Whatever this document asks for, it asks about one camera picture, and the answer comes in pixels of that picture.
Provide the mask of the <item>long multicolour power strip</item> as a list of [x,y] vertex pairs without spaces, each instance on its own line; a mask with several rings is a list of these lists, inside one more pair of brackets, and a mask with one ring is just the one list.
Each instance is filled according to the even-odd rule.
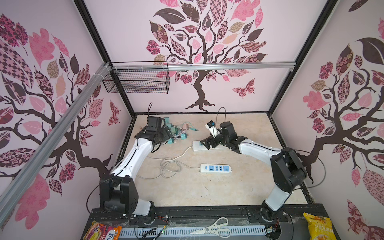
[[218,145],[216,148],[207,149],[200,141],[193,141],[193,151],[194,152],[202,152],[202,151],[216,151],[216,150],[228,150],[227,147]]

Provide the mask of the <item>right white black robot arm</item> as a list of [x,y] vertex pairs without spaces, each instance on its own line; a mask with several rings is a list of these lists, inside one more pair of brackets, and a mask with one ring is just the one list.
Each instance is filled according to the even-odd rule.
[[200,143],[207,149],[222,145],[238,154],[247,155],[268,164],[272,169],[275,186],[263,201],[260,216],[266,222],[272,222],[282,212],[283,206],[295,187],[307,178],[301,160],[291,148],[276,149],[258,144],[247,137],[238,136],[231,122],[223,122],[217,128],[213,121],[206,124],[210,136]]

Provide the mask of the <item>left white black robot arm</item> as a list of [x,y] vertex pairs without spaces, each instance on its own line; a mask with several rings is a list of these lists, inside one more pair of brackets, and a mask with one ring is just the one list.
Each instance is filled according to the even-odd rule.
[[155,151],[154,147],[170,140],[172,134],[168,126],[147,126],[135,138],[128,155],[105,180],[100,181],[100,207],[126,215],[148,216],[153,203],[140,199],[135,179],[145,158]]

